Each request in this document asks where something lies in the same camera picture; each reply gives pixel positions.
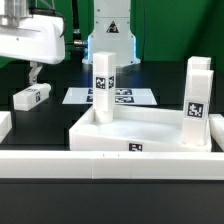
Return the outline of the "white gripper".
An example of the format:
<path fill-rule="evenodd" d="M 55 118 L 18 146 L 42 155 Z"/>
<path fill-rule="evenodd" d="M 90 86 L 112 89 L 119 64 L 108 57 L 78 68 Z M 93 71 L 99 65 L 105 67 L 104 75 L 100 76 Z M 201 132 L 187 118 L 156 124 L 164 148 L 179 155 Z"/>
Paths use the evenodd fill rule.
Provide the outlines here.
<path fill-rule="evenodd" d="M 58 64 L 65 58 L 64 22 L 60 17 L 33 15 L 18 27 L 0 26 L 0 56 L 30 62 L 29 84 L 37 83 L 42 63 Z"/>

